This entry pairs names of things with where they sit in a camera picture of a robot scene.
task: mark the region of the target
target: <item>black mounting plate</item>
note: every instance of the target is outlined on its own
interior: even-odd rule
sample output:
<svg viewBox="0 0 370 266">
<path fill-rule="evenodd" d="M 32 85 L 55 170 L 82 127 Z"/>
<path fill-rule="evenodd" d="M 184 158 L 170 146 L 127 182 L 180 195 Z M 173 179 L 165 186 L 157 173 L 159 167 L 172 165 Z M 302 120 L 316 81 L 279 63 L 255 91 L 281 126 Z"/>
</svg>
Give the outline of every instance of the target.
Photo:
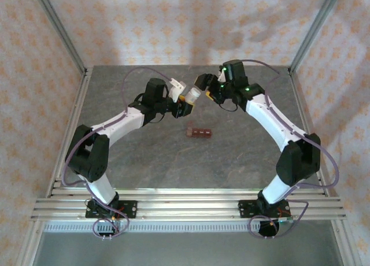
<svg viewBox="0 0 370 266">
<path fill-rule="evenodd" d="M 258 209 L 257 201 L 255 200 L 240 200 L 238 203 L 240 218 L 252 218 L 253 216 L 260 215 L 261 212 Z M 273 209 L 270 209 L 263 216 L 270 218 L 290 218 L 290 207 L 289 203 L 283 199 L 279 201 Z"/>
<path fill-rule="evenodd" d="M 100 209 L 103 209 L 103 212 L 105 212 L 105 214 L 106 213 L 109 214 L 109 212 L 107 212 L 107 210 L 105 210 L 104 208 L 100 207 Z M 118 201 L 117 210 L 122 211 L 124 214 L 126 214 L 126 216 L 129 219 L 134 219 L 136 218 L 136 213 L 138 211 L 138 202 L 137 201 L 126 201 L 126 200 Z M 117 213 L 115 213 L 114 216 L 116 219 L 122 218 L 122 216 Z M 86 209 L 85 217 L 86 219 L 98 219 L 98 218 L 106 218 L 107 215 L 103 215 L 99 213 L 98 210 Z"/>
</svg>

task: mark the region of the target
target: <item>metal bracket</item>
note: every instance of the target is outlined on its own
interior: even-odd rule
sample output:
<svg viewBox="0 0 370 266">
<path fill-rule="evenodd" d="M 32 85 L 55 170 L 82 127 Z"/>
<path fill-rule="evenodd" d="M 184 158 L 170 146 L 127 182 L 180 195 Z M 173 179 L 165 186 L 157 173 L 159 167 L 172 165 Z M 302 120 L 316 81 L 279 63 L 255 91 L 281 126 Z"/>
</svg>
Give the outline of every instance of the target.
<svg viewBox="0 0 370 266">
<path fill-rule="evenodd" d="M 238 203 L 240 218 L 252 218 L 253 216 L 258 216 L 261 213 L 258 211 L 256 201 L 244 199 L 240 200 Z M 283 199 L 279 202 L 275 209 L 270 210 L 263 216 L 270 217 L 271 219 L 285 218 L 286 220 L 292 219 L 290 213 L 289 203 Z"/>
<path fill-rule="evenodd" d="M 137 207 L 137 201 L 118 201 L 117 210 L 123 212 L 129 219 L 134 219 L 136 218 Z M 86 219 L 99 219 L 109 216 L 109 211 L 99 205 L 96 205 L 93 199 L 87 203 L 85 214 Z M 114 217 L 119 219 L 120 215 L 115 213 Z"/>
</svg>

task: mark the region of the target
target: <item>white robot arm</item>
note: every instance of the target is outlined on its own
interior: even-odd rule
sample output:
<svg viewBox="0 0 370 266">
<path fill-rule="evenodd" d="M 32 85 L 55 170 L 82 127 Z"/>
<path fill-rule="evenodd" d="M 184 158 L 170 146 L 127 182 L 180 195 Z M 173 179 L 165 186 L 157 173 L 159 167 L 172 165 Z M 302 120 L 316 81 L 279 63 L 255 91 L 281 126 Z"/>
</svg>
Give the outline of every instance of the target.
<svg viewBox="0 0 370 266">
<path fill-rule="evenodd" d="M 281 151 L 276 165 L 277 175 L 258 194 L 256 205 L 259 214 L 264 215 L 278 207 L 279 202 L 287 197 L 297 183 L 320 169 L 320 150 L 293 134 L 276 118 L 271 108 L 298 135 L 317 144 L 320 144 L 320 138 L 316 134 L 308 135 L 296 127 L 269 98 L 268 105 L 263 88 L 258 84 L 249 84 L 241 60 L 225 62 L 220 66 L 219 76 L 200 75 L 195 85 L 206 91 L 206 95 L 219 105 L 231 99 L 265 128 Z"/>
<path fill-rule="evenodd" d="M 74 145 L 85 135 L 94 130 L 99 131 L 79 146 L 68 166 L 78 174 L 79 178 L 86 181 L 90 190 L 104 204 L 116 209 L 119 200 L 118 194 L 105 174 L 108 166 L 109 148 L 131 131 L 151 122 L 157 113 L 164 116 L 166 112 L 171 112 L 175 118 L 190 114 L 194 102 L 201 94 L 196 88 L 192 88 L 184 97 L 181 95 L 186 87 L 183 82 L 172 79 L 170 84 L 172 88 L 168 90 L 163 80 L 152 78 L 149 80 L 145 92 L 138 95 L 135 101 L 129 104 L 124 117 L 123 113 L 125 112 L 122 112 L 104 123 L 92 127 L 85 125 L 77 127 L 67 157 Z"/>
</svg>

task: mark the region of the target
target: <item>white cylinder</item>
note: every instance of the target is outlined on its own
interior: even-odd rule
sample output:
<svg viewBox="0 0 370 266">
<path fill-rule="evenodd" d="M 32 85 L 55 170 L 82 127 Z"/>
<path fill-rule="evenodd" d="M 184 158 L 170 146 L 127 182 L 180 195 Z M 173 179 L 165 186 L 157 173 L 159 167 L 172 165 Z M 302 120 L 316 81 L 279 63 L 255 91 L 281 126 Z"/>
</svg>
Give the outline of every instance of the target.
<svg viewBox="0 0 370 266">
<path fill-rule="evenodd" d="M 192 88 L 185 96 L 185 101 L 189 103 L 190 105 L 193 105 L 194 102 L 198 99 L 198 97 L 201 95 L 201 91 L 199 91 L 197 88 Z"/>
</svg>

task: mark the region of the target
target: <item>patterned wallpaper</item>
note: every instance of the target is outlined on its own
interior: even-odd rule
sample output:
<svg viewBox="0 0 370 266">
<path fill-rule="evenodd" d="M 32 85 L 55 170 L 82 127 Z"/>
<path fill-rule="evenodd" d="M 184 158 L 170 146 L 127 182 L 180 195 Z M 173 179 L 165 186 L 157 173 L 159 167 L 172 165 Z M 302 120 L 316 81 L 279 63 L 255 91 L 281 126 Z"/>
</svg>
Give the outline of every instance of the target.
<svg viewBox="0 0 370 266">
<path fill-rule="evenodd" d="M 51 0 L 85 65 L 289 65 L 323 0 Z"/>
<path fill-rule="evenodd" d="M 339 164 L 363 265 L 370 263 L 370 0 L 339 0 L 298 77 L 314 130 Z M 325 164 L 333 173 L 331 163 Z"/>
<path fill-rule="evenodd" d="M 45 197 L 80 75 L 37 0 L 0 0 L 0 265 Z"/>
</svg>

